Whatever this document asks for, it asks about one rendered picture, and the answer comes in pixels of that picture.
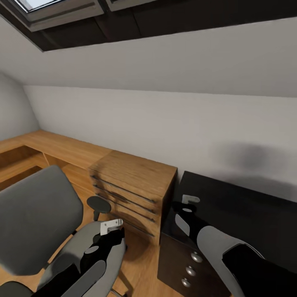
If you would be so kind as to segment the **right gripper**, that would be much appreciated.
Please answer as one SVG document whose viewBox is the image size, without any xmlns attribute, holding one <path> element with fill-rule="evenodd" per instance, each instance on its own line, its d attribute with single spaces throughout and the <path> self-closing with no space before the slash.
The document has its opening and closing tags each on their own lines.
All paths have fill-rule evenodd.
<svg viewBox="0 0 297 297">
<path fill-rule="evenodd" d="M 173 201 L 171 205 L 174 208 L 174 211 L 175 212 L 179 212 L 179 209 L 181 207 L 191 208 L 191 210 L 193 211 L 193 213 L 195 213 L 197 211 L 197 207 L 195 207 L 195 205 L 193 205 L 193 204 L 184 204 L 184 203 L 181 203 L 181 202 Z"/>
</svg>

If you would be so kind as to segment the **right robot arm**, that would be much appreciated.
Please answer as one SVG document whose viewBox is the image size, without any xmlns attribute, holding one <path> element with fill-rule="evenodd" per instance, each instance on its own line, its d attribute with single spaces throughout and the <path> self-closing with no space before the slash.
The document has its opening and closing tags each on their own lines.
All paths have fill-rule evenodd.
<svg viewBox="0 0 297 297">
<path fill-rule="evenodd" d="M 194 213 L 196 196 L 172 202 L 176 224 L 191 239 L 234 297 L 297 297 L 297 274 L 266 260 L 246 242 L 231 237 Z"/>
</svg>

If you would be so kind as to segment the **swivel chair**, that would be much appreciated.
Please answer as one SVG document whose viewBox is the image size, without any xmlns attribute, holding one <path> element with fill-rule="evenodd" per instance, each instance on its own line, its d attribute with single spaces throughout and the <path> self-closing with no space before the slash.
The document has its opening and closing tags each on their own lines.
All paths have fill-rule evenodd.
<svg viewBox="0 0 297 297">
<path fill-rule="evenodd" d="M 94 220 L 76 230 L 83 221 L 83 203 L 63 170 L 48 166 L 0 191 L 0 268 L 13 276 L 31 276 L 45 269 L 37 290 L 75 264 L 80 272 L 84 252 L 101 232 L 99 214 L 111 211 L 109 202 L 91 196 Z M 117 227 L 109 231 L 117 230 Z M 72 234 L 51 263 L 48 260 Z M 82 297 L 127 297 L 113 289 L 127 249 L 125 238 L 112 246 L 104 275 Z M 31 297 L 30 288 L 19 281 L 0 285 L 0 297 Z"/>
</svg>

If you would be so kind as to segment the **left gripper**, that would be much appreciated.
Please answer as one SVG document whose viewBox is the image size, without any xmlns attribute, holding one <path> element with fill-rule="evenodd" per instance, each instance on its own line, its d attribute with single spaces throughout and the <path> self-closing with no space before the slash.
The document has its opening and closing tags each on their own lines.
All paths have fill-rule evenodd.
<svg viewBox="0 0 297 297">
<path fill-rule="evenodd" d="M 110 249 L 111 249 L 112 246 L 121 244 L 122 238 L 125 238 L 124 232 L 125 232 L 125 229 L 123 227 L 121 230 L 117 229 L 114 231 L 110 231 L 110 233 L 103 235 L 103 236 L 101 236 L 101 234 L 96 234 L 93 237 L 93 241 L 94 241 L 94 243 L 97 243 L 100 240 L 106 240 L 109 242 Z"/>
</svg>

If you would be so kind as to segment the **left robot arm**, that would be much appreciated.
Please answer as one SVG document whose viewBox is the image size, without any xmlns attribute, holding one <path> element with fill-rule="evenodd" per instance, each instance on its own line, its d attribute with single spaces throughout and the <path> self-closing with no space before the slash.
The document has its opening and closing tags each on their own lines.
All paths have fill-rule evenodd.
<svg viewBox="0 0 297 297">
<path fill-rule="evenodd" d="M 122 219 L 102 222 L 100 234 L 93 237 L 94 243 L 80 261 L 80 272 L 72 264 L 31 297 L 82 297 L 104 275 L 112 246 L 121 244 L 122 238 L 125 238 L 124 227 L 109 231 L 122 224 Z"/>
</svg>

